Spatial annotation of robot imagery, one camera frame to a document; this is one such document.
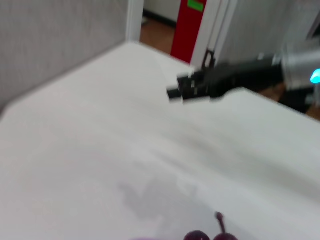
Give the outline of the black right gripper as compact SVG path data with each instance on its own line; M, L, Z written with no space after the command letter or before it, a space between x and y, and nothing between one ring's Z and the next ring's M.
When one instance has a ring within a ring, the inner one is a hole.
M187 88L179 89L177 86L167 88L169 101L185 102L201 97L217 99L239 88L262 90L282 83L283 70L281 61L269 56L239 63L218 63L204 71L201 83L195 87L200 77L200 71L178 76L178 86Z

